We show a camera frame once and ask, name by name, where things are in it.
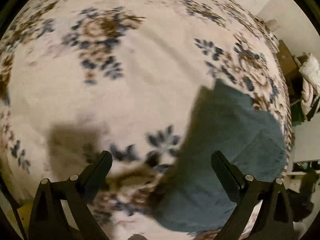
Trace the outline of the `white shelf unit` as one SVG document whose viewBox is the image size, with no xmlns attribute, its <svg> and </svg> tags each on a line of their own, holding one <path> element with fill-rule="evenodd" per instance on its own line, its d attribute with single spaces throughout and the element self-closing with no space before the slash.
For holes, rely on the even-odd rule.
<svg viewBox="0 0 320 240">
<path fill-rule="evenodd" d="M 303 175 L 308 169 L 319 174 L 319 114 L 311 121 L 296 126 L 294 135 L 287 175 Z"/>
</svg>

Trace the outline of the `white floral bed sheet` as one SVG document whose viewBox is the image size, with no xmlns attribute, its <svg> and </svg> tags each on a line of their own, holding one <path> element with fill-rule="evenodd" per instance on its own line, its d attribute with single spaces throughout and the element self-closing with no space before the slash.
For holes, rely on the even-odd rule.
<svg viewBox="0 0 320 240">
<path fill-rule="evenodd" d="M 287 85 L 268 29 L 235 0 L 30 0 L 1 36 L 1 175 L 16 202 L 43 178 L 66 180 L 108 150 L 89 206 L 111 239 L 214 239 L 173 232 L 148 198 L 177 160 L 197 94 L 221 79 L 278 122 L 291 143 Z"/>
</svg>

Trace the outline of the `white patterned pillow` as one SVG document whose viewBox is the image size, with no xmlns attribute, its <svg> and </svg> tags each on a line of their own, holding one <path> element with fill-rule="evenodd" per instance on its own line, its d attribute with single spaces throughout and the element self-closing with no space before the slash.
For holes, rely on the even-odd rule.
<svg viewBox="0 0 320 240">
<path fill-rule="evenodd" d="M 304 115 L 311 112 L 314 106 L 313 96 L 319 99 L 319 61 L 312 53 L 304 53 L 298 58 L 301 63 L 299 72 L 303 78 L 301 107 Z"/>
</svg>

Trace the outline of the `brown cardboard box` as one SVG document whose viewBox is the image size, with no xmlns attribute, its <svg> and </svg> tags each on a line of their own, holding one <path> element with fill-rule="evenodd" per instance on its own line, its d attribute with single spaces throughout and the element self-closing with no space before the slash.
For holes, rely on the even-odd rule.
<svg viewBox="0 0 320 240">
<path fill-rule="evenodd" d="M 283 40 L 279 40 L 277 59 L 285 78 L 292 78 L 298 74 L 298 66 Z"/>
</svg>

